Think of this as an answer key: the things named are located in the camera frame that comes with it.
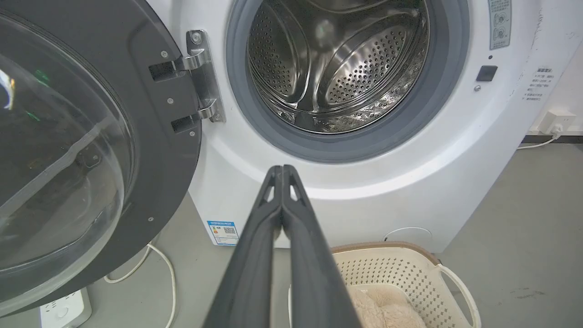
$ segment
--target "white plastic basket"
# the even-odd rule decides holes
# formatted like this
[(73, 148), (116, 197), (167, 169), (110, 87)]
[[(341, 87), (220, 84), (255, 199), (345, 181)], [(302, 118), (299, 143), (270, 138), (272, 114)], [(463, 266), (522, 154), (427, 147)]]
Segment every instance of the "white plastic basket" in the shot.
[[(332, 249), (346, 285), (367, 289), (389, 284), (410, 299), (427, 328), (481, 328), (476, 302), (463, 282), (429, 252), (410, 243), (380, 242), (354, 244)], [(472, 322), (468, 322), (441, 274), (447, 275), (462, 292)], [(291, 288), (289, 293), (292, 318)]]

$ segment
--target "front-load washing machine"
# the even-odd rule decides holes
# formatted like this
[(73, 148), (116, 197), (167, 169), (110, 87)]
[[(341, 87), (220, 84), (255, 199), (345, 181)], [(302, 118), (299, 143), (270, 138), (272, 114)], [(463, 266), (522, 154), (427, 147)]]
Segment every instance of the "front-load washing machine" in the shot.
[(442, 251), (561, 77), (581, 12), (578, 0), (0, 2), (0, 316), (121, 265), (187, 191), (212, 242), (235, 245), (284, 163), (331, 246)]

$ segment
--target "gray floor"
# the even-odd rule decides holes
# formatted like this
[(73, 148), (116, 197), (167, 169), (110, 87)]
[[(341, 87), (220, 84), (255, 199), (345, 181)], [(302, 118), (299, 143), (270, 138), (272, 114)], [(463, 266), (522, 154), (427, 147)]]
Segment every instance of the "gray floor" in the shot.
[[(197, 328), (233, 251), (213, 246), (186, 198), (156, 245), (174, 264), (178, 311), (173, 327)], [(581, 327), (583, 312), (583, 146), (518, 151), (486, 199), (443, 254), (466, 283), (484, 327)], [(273, 327), (288, 327), (286, 250), (276, 250)], [(119, 277), (137, 262), (113, 273)], [(129, 279), (89, 287), (83, 328), (163, 328), (170, 311), (166, 264), (151, 254)], [(38, 310), (0, 319), (0, 327), (39, 327)]]

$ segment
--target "metal hinge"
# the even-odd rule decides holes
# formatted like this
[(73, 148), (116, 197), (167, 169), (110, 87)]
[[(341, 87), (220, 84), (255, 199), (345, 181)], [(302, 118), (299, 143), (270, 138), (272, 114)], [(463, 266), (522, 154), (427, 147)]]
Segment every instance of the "metal hinge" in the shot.
[(193, 30), (186, 34), (188, 54), (172, 62), (175, 71), (190, 71), (201, 108), (200, 119), (211, 122), (225, 122), (223, 104), (220, 100), (215, 67), (210, 57), (208, 37), (203, 30)]

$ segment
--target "washing machine door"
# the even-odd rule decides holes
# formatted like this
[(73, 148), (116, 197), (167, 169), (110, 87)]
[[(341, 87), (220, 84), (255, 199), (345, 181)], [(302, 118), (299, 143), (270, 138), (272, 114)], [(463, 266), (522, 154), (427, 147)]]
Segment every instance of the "washing machine door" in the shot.
[(199, 101), (145, 1), (0, 3), (0, 316), (103, 277), (170, 219)]

